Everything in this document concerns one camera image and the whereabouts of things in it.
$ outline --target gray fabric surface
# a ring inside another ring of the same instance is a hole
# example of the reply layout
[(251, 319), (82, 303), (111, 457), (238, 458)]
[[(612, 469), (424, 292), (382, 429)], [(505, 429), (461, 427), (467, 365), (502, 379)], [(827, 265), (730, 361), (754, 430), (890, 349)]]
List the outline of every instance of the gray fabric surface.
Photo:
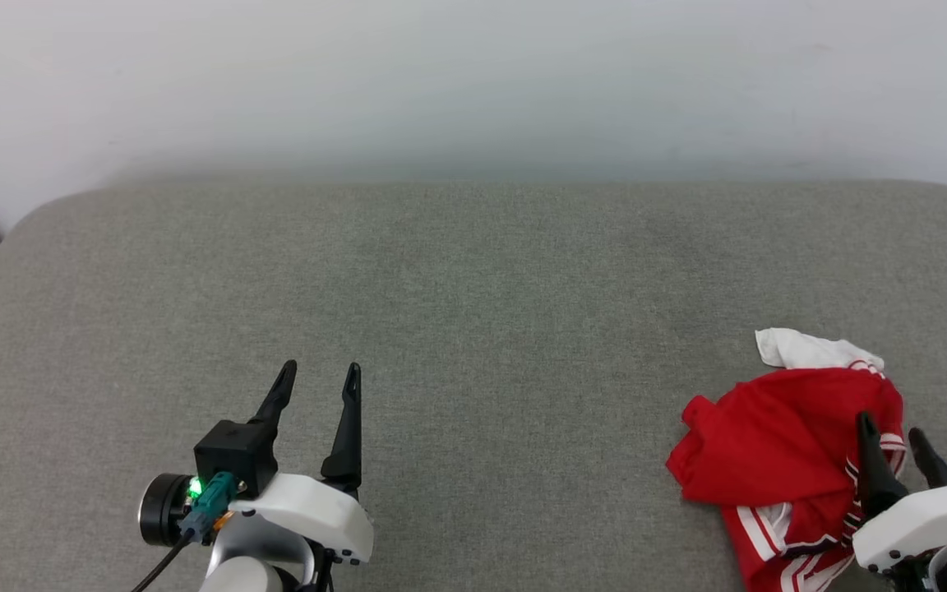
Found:
[[(0, 591), (129, 590), (151, 477), (299, 361), (277, 450), (315, 474), (364, 368), (363, 590), (741, 588), (664, 460), (752, 331), (887, 361), (947, 456), (947, 187), (159, 187), (0, 248)], [(921, 487), (921, 479), (909, 479)], [(154, 590), (195, 590), (205, 548)], [(882, 589), (852, 569), (837, 592)]]

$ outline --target red jersey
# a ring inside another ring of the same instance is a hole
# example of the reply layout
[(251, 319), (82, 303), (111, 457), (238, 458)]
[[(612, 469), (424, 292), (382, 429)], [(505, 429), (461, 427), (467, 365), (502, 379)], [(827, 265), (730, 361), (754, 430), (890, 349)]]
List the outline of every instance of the red jersey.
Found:
[(685, 499), (722, 507), (749, 592), (821, 592), (852, 562), (862, 411), (899, 473), (901, 394), (872, 367), (779, 370), (681, 413), (668, 469)]

